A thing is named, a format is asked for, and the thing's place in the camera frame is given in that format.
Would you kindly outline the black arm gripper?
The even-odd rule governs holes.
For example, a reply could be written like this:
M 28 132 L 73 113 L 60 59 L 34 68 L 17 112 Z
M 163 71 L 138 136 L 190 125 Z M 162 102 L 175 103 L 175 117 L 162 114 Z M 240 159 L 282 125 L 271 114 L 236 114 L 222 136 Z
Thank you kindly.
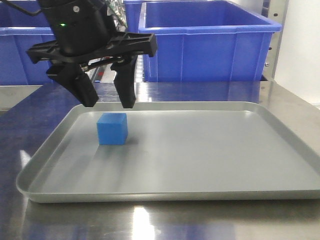
M 93 107 L 98 94 L 78 64 L 102 57 L 122 57 L 111 65 L 116 72 L 114 86 L 124 109 L 136 102 L 136 55 L 153 57 L 157 52 L 156 36 L 152 33 L 117 31 L 104 0 L 40 0 L 44 14 L 55 37 L 33 45 L 27 50 L 31 61 L 55 60 L 47 76 L 67 89 L 85 107 Z

